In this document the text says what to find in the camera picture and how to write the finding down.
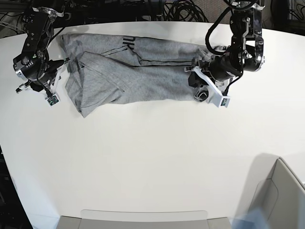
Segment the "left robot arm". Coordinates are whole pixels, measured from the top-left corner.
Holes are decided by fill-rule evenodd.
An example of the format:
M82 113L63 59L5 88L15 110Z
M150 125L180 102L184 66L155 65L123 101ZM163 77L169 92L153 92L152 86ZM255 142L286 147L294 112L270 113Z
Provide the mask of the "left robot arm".
M263 0L227 0L227 8L221 13L205 36L205 46L214 55L210 61L197 61L200 72L213 83L238 81L245 71L256 72L264 58L262 38ZM210 36L227 13L231 13L231 44L218 51L210 44Z

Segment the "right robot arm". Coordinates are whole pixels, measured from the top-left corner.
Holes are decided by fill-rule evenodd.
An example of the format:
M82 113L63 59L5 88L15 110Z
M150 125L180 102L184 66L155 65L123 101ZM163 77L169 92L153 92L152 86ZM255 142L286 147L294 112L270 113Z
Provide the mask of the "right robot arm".
M13 69L16 75L25 80L16 92L22 87L31 87L32 90L40 92L44 90L48 97L55 94L52 86L55 86L59 68L70 59L49 59L48 46L56 37L53 23L57 17L64 16L64 8L57 5L33 7L34 14L26 25L27 38L24 42L21 54L13 59Z

